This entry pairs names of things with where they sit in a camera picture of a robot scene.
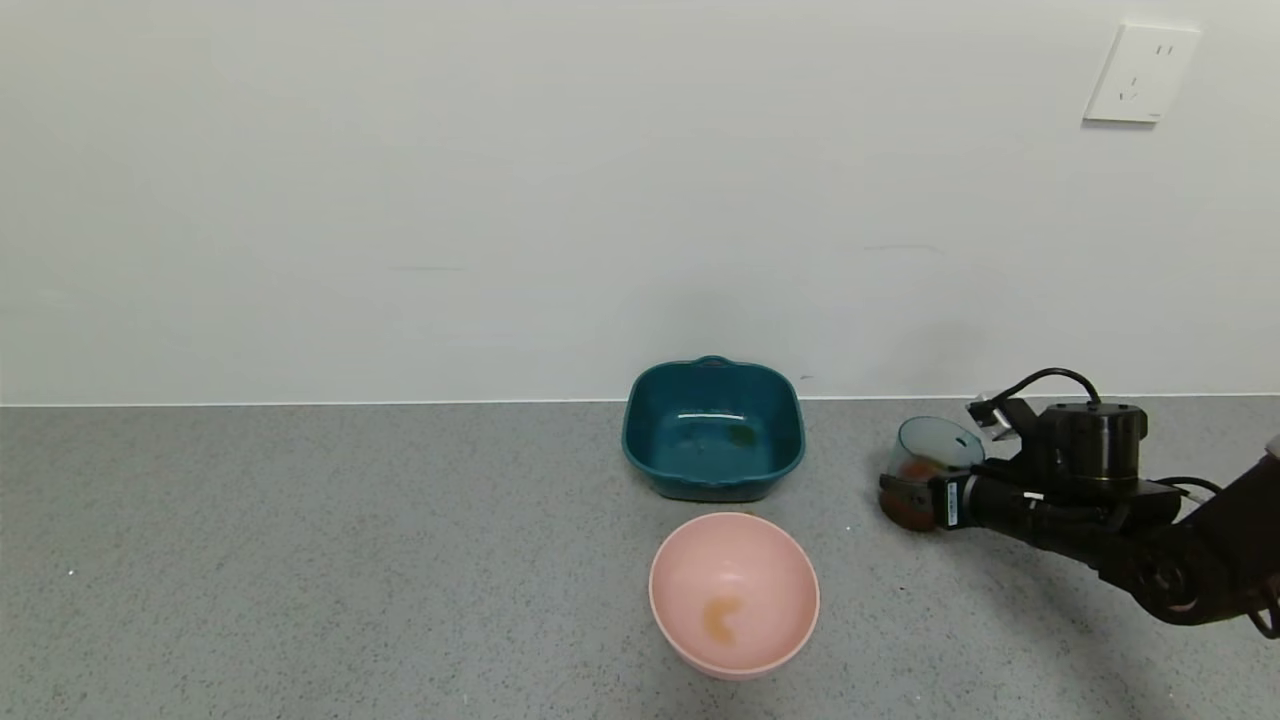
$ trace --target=pink bowl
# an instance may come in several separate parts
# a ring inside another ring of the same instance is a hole
[[[760,678],[818,624],[818,575],[795,539],[742,512],[694,518],[649,569],[649,605],[676,652],[722,680]]]

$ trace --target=wall outlet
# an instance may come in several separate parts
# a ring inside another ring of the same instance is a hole
[[[1199,38],[1198,29],[1120,26],[1084,118],[1160,122],[1178,95]]]

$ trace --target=stain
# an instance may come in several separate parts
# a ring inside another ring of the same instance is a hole
[[[730,425],[728,441],[736,447],[755,447],[755,430],[750,425]]]
[[[458,265],[392,265],[387,268],[393,273],[465,273],[466,268]]]
[[[890,250],[914,250],[918,252],[929,252],[932,255],[946,255],[946,251],[936,245],[928,245],[923,242],[904,242],[895,245],[864,245],[864,252],[886,252]]]
[[[742,609],[740,597],[717,597],[703,607],[703,629],[719,644],[733,644],[733,630],[724,624],[724,618]]]

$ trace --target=label sticker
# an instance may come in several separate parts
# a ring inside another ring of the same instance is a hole
[[[960,484],[947,483],[947,527],[960,524]]]

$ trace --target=bowl rim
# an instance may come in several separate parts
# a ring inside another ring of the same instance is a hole
[[[664,550],[667,550],[667,544],[671,542],[671,539],[678,536],[685,528],[695,523],[701,523],[707,518],[716,518],[718,515],[739,515],[741,518],[750,518],[751,520],[763,523],[764,525],[772,528],[774,532],[781,533],[782,537],[787,539],[787,542],[790,542],[792,546],[795,546],[796,550],[800,551],[800,557],[804,559],[805,565],[809,568],[809,577],[813,579],[814,606],[813,606],[813,618],[809,620],[809,628],[805,630],[804,637],[800,638],[800,642],[796,643],[794,648],[791,648],[786,655],[783,655],[778,660],[774,660],[773,662],[769,662],[767,665],[760,665],[758,667],[737,669],[737,667],[723,667],[721,665],[713,665],[710,662],[705,662],[696,655],[686,650],[684,646],[681,646],[678,642],[676,642],[676,639],[672,638],[671,633],[667,630],[667,625],[663,624],[662,618],[658,616],[658,605],[654,602],[653,597],[653,578],[654,578],[654,570],[657,570],[658,568],[658,559],[662,557],[662,553]],[[692,518],[682,523],[678,528],[672,530],[666,539],[662,541],[662,544],[658,546],[658,552],[653,555],[653,562],[649,564],[649,611],[653,612],[654,623],[658,624],[658,629],[662,630],[662,635],[667,638],[667,642],[671,643],[671,647],[676,648],[676,652],[678,652],[682,657],[695,660],[696,666],[699,669],[707,669],[710,670],[712,673],[719,673],[730,676],[759,676],[767,673],[772,673],[773,670],[777,670],[782,665],[786,665],[787,661],[790,661],[792,657],[799,655],[801,650],[804,650],[804,646],[809,644],[809,638],[813,637],[813,632],[818,626],[818,616],[822,615],[822,585],[820,583],[818,583],[818,571],[814,569],[813,560],[809,559],[809,553],[804,551],[804,546],[801,546],[794,537],[791,537],[790,533],[783,530],[777,524],[765,520],[759,515],[754,515],[751,512],[739,512],[739,511],[708,512],[707,515],[699,515],[696,518]]]

